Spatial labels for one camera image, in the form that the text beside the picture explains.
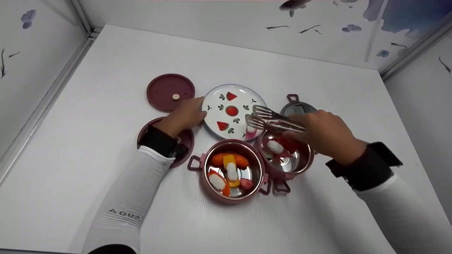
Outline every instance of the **tongs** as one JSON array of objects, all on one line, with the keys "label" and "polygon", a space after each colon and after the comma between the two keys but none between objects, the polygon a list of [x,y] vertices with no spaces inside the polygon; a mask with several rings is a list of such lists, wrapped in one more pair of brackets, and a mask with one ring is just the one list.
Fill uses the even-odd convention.
[{"label": "tongs", "polygon": [[246,124],[258,130],[305,132],[305,126],[275,111],[259,105],[253,106],[253,115],[245,115]]}]

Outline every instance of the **arm sleeve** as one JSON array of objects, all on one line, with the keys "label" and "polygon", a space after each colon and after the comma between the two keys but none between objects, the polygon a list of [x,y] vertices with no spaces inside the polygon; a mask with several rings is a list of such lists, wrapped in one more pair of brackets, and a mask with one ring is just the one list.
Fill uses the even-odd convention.
[{"label": "arm sleeve", "polygon": [[163,175],[174,158],[141,146],[100,204],[82,253],[97,253],[104,245],[125,245],[140,252],[140,227]]},{"label": "arm sleeve", "polygon": [[397,254],[452,253],[452,226],[397,175],[355,193],[367,204]]}]

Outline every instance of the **metal frame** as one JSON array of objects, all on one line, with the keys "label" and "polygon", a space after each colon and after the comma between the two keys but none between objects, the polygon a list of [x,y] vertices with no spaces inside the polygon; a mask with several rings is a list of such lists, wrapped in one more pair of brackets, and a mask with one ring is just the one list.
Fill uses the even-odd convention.
[{"label": "metal frame", "polygon": [[0,187],[11,169],[19,160],[27,145],[30,143],[31,139],[34,137],[34,134],[41,126],[44,118],[47,116],[58,96],[72,77],[72,74],[74,74],[83,57],[93,45],[100,31],[102,31],[101,28],[95,28],[93,26],[93,23],[86,14],[86,10],[80,0],[65,1],[75,18],[77,26],[86,35],[86,41],[84,41],[72,54],[69,61],[64,65],[60,74],[58,74],[49,90],[39,102],[38,106],[33,110],[31,116],[22,126],[13,142],[0,157]]},{"label": "metal frame", "polygon": [[0,187],[8,176],[10,170],[14,167],[19,157],[33,138],[36,131],[41,126],[44,118],[49,113],[58,96],[63,91],[69,79],[74,74],[81,60],[93,45],[94,40],[86,40],[72,54],[69,61],[63,67],[56,80],[39,102],[38,106],[28,118],[25,125],[20,129],[19,134],[14,138],[11,145],[0,159]]},{"label": "metal frame", "polygon": [[94,25],[80,0],[65,0],[78,27],[88,37],[94,31]]},{"label": "metal frame", "polygon": [[452,31],[452,12],[444,17],[433,29],[422,36],[407,51],[380,72],[383,82],[388,82],[396,74],[414,62],[428,49],[436,45],[442,38]]}]

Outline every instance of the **wall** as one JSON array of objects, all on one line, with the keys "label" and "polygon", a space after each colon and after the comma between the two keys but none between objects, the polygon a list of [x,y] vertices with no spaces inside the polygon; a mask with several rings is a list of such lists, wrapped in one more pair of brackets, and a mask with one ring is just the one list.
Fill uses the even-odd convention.
[{"label": "wall", "polygon": [[0,157],[84,40],[64,1],[0,1]]},{"label": "wall", "polygon": [[386,87],[452,222],[451,48],[452,38],[445,37],[389,80]]},{"label": "wall", "polygon": [[[279,9],[284,1],[83,0],[98,27],[117,25],[375,70],[452,11],[450,0],[298,1],[304,2],[290,17]],[[289,27],[267,29],[272,26]]]}]

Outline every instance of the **plate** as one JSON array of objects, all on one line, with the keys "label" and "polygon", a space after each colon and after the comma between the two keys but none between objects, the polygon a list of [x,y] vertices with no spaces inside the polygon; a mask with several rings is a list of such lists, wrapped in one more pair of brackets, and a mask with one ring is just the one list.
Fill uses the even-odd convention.
[{"label": "plate", "polygon": [[[153,124],[160,122],[162,119],[163,119],[163,117],[151,120],[145,126],[143,126],[143,128],[141,128],[140,133],[138,134],[138,138],[137,138],[137,149],[140,148],[140,145],[138,143],[140,143],[141,137],[147,132],[147,127],[149,125],[153,125]],[[171,166],[169,167],[170,169],[175,168],[175,167],[181,165],[182,163],[184,163],[184,161],[186,161],[192,154],[193,147],[194,147],[195,138],[194,138],[192,130],[185,130],[185,131],[181,132],[177,136],[177,139],[178,139],[179,143],[186,145],[188,147],[188,152],[184,157],[176,158],[174,160],[174,162],[171,164]]]},{"label": "plate", "polygon": [[202,110],[207,111],[204,122],[213,133],[222,138],[252,140],[262,132],[247,131],[245,115],[252,114],[253,105],[267,106],[256,92],[246,86],[217,86],[207,93],[202,104]]}]

